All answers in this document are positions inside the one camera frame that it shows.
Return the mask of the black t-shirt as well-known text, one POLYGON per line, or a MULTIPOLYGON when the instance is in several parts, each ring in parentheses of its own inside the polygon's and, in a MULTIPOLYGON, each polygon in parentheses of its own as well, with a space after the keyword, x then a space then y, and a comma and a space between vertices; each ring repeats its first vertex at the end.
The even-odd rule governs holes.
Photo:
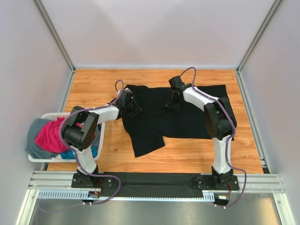
POLYGON ((164 147, 164 137, 211 139, 205 127, 205 114, 197 106, 183 101, 179 109, 165 106, 169 89, 128 84, 142 113, 134 118, 122 118, 131 138, 135 157, 141 157, 164 147))

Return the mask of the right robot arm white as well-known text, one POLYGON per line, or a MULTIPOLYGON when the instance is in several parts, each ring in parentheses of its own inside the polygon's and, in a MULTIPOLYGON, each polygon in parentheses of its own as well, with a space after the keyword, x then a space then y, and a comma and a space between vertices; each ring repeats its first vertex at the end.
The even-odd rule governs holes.
POLYGON ((166 107, 178 110, 182 102, 188 102, 204 112, 205 125, 214 144, 212 174, 199 174, 193 178, 199 190, 239 190, 237 177, 230 163, 231 142, 237 122, 226 97, 213 97, 195 87, 185 84, 180 76, 169 80, 166 107))

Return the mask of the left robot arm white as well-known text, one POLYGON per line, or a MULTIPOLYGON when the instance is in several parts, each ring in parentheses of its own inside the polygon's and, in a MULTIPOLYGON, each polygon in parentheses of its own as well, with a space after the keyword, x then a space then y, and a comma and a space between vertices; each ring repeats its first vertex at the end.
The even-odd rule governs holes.
POLYGON ((77 171, 73 175, 73 188, 100 188, 104 175, 98 171, 91 152, 99 124, 118 120, 128 116, 134 118, 142 113, 134 99, 133 92, 122 90, 111 103, 94 109, 75 106, 70 115, 60 125, 60 139, 71 149, 77 162, 77 171))

